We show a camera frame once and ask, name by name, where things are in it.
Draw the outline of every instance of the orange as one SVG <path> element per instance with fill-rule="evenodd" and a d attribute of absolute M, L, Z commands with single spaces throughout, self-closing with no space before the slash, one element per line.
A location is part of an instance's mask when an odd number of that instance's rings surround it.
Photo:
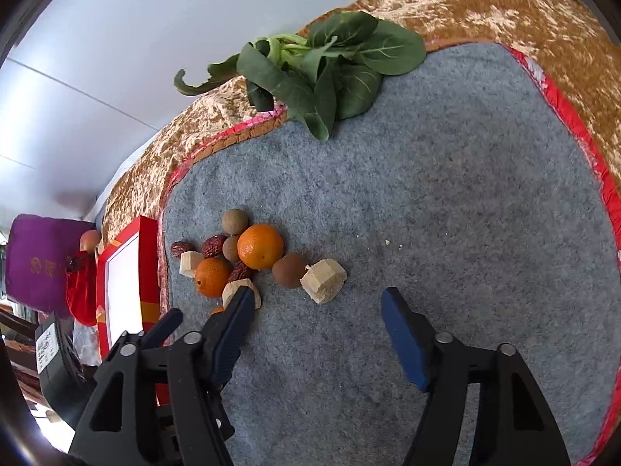
<path fill-rule="evenodd" d="M 283 257 L 284 240 L 269 224 L 255 224 L 246 229 L 237 240 L 241 262 L 253 270 L 267 270 Z"/>
<path fill-rule="evenodd" d="M 209 314 L 210 316 L 212 316 L 213 314 L 220 314 L 223 311 L 225 311 L 225 308 L 222 305 L 218 305 L 217 307 L 215 307 L 211 313 Z"/>
<path fill-rule="evenodd" d="M 204 259 L 194 275 L 196 288 L 203 296 L 220 297 L 231 271 L 231 265 L 223 259 L 215 257 Z"/>

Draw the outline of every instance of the red box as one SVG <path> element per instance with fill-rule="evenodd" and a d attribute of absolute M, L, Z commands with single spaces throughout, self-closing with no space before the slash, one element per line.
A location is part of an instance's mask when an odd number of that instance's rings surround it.
<path fill-rule="evenodd" d="M 104 359 L 120 334 L 147 331 L 160 318 L 158 224 L 137 217 L 99 256 L 97 331 Z"/>

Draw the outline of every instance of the blue gripper pad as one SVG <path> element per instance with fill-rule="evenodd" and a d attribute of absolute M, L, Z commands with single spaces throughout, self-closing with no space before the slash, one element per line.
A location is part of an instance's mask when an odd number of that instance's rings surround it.
<path fill-rule="evenodd" d="M 425 348 L 416 338 L 412 316 L 420 314 L 412 313 L 396 287 L 389 287 L 382 292 L 382 319 L 392 340 L 392 348 L 399 357 L 408 382 L 415 383 L 421 391 L 426 392 L 430 378 L 425 365 Z M 429 324 L 424 316 L 420 317 Z"/>

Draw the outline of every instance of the white ceiling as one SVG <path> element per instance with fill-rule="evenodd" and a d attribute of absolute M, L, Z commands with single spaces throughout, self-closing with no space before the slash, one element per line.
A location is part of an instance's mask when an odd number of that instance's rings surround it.
<path fill-rule="evenodd" d="M 54 0 L 0 70 L 0 226 L 81 217 L 206 66 L 353 0 Z"/>

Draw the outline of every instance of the plastic bag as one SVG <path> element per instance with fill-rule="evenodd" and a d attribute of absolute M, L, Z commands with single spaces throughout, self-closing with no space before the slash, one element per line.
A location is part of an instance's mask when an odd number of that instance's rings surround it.
<path fill-rule="evenodd" d="M 77 320 L 73 322 L 73 348 L 78 354 L 80 363 L 88 366 L 99 366 L 101 357 L 99 356 L 97 326 L 82 325 Z"/>

